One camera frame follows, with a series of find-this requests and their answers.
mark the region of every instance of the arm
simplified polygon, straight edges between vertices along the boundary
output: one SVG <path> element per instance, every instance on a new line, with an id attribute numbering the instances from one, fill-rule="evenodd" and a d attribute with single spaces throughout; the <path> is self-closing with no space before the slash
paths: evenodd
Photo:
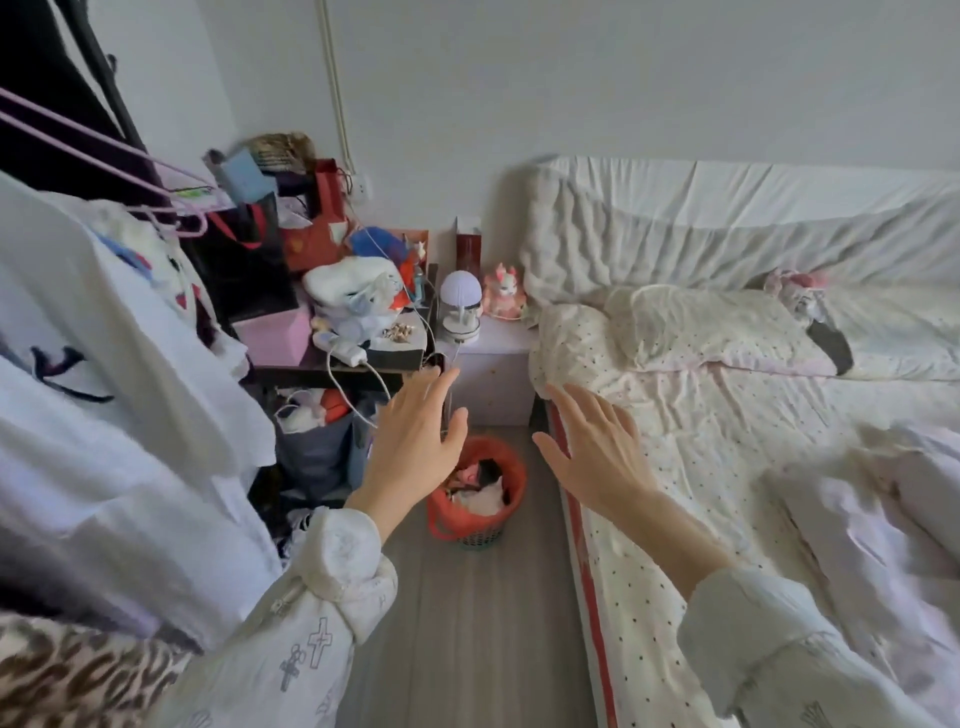
<path id="1" fill-rule="evenodd" d="M 938 726 L 844 643 L 806 587 L 737 566 L 658 489 L 633 418 L 574 385 L 548 387 L 570 457 L 534 440 L 560 484 L 646 551 L 688 601 L 678 643 L 721 717 L 754 728 Z"/>
<path id="2" fill-rule="evenodd" d="M 317 509 L 289 569 L 218 650 L 194 659 L 145 728 L 332 728 L 353 650 L 396 597 L 380 547 L 455 468 L 467 437 L 458 410 L 441 440 L 457 370 L 423 370 L 380 410 L 363 485 L 343 510 Z"/>

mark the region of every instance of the pink toy figure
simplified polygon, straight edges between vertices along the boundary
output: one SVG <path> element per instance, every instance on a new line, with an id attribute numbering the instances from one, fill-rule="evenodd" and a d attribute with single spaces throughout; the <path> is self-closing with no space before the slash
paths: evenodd
<path id="1" fill-rule="evenodd" d="M 483 312 L 494 319 L 519 320 L 527 304 L 527 294 L 516 276 L 516 268 L 508 271 L 503 263 L 496 266 L 495 276 L 484 278 Z"/>

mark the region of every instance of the white plush toy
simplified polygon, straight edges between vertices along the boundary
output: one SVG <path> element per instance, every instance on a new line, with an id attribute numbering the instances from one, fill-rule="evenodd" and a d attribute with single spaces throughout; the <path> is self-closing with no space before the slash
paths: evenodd
<path id="1" fill-rule="evenodd" d="M 364 290 L 384 274 L 396 292 L 403 290 L 403 279 L 391 260 L 355 255 L 307 271 L 303 275 L 303 288 L 310 298 L 321 305 L 346 307 L 355 293 Z"/>

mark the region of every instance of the pink box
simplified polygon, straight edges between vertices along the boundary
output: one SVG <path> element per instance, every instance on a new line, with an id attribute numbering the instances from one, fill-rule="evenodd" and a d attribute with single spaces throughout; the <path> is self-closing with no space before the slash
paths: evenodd
<path id="1" fill-rule="evenodd" d="M 254 367 L 296 367 L 310 346 L 310 310 L 306 303 L 233 325 L 247 345 Z"/>

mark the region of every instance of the polka dot bedsheet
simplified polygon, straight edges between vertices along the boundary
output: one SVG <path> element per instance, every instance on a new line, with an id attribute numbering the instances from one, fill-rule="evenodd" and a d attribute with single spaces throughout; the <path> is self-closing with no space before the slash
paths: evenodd
<path id="1" fill-rule="evenodd" d="M 745 562 L 810 587 L 833 619 L 821 576 L 767 483 L 791 463 L 851 462 L 871 427 L 897 420 L 960 426 L 960 382 L 851 381 L 721 366 L 672 373 L 627 369 L 602 312 L 546 308 L 531 378 L 574 381 L 628 409 L 660 484 Z M 553 428 L 562 423 L 552 413 Z M 594 694 L 609 728 L 717 726 L 677 647 L 684 601 L 639 548 L 606 520 L 567 503 L 583 571 L 578 590 Z"/>

